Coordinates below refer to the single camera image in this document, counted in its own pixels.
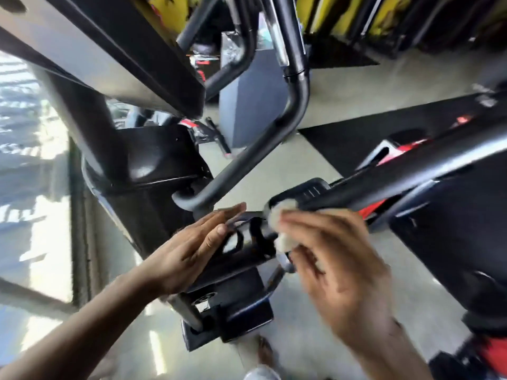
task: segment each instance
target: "forearm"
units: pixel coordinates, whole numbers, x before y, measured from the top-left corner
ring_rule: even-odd
[[[86,379],[129,324],[156,295],[135,268],[118,277],[78,313],[17,361],[0,380]]]
[[[429,367],[406,335],[402,326],[382,344],[379,354],[365,356],[353,352],[372,380],[431,380]]]

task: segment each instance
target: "foot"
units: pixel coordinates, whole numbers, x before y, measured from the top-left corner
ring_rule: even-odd
[[[259,348],[257,350],[257,358],[259,360],[259,364],[264,364],[270,368],[273,368],[275,360],[273,357],[273,350],[271,349],[268,340],[262,336],[259,336],[258,341]]]

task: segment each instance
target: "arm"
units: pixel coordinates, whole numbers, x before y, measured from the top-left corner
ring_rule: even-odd
[[[427,364],[392,315],[391,275],[355,213],[285,211],[279,228],[317,311],[374,380],[430,380]]]
[[[148,303],[193,283],[224,239],[224,223],[243,210],[244,204],[239,204],[210,213],[177,233],[4,367],[0,380],[86,379]]]

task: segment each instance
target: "hand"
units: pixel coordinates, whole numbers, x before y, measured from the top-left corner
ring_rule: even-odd
[[[246,204],[241,203],[213,211],[180,230],[153,252],[138,268],[155,289],[156,296],[185,291],[223,242],[228,232],[225,222],[245,210]]]
[[[362,218],[344,209],[285,211],[279,228],[301,244],[290,257],[322,319],[353,352],[377,356],[399,327],[389,268]]]

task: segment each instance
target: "gym machine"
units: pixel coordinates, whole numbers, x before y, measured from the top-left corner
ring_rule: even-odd
[[[0,1],[0,49],[33,64],[81,150],[86,184],[143,258],[182,226],[209,213],[295,130],[308,104],[308,67],[294,0],[226,0],[245,50],[213,79],[201,81],[184,53],[213,1],[203,0],[176,42],[162,40],[129,0]],[[283,114],[222,172],[212,176],[184,126],[114,128],[105,96],[140,109],[168,112],[178,121],[199,119],[208,96],[248,68],[255,53],[251,45],[256,42],[260,11],[283,68],[288,103]],[[374,155],[350,177],[331,184],[315,178],[291,188],[271,198],[266,209],[284,198],[295,198],[303,210],[345,207],[360,211],[391,198],[408,194],[415,198],[414,191],[429,191],[420,187],[453,174],[458,176],[453,179],[457,186],[463,184],[461,175],[491,182],[474,178],[466,168],[473,165],[481,171],[482,163],[499,160],[498,168],[502,168],[505,150],[507,118],[485,115],[381,165]],[[407,207],[415,208],[406,199],[383,222],[468,310],[466,320],[472,332],[507,336],[503,254],[479,249],[470,251],[473,259],[465,259],[449,252],[451,243],[436,248],[435,239],[428,238],[429,230],[434,230],[429,227],[428,211],[434,207],[413,211]],[[277,235],[265,215],[265,211],[245,213],[194,284],[185,293],[162,299],[181,315],[188,350],[216,338],[231,341],[273,319],[269,297],[294,268],[289,256],[275,253]],[[417,227],[418,221],[427,226]],[[430,262],[428,251],[435,250],[439,259]],[[279,264],[265,286],[256,267],[275,258]],[[204,301],[209,308],[199,312],[196,305]]]

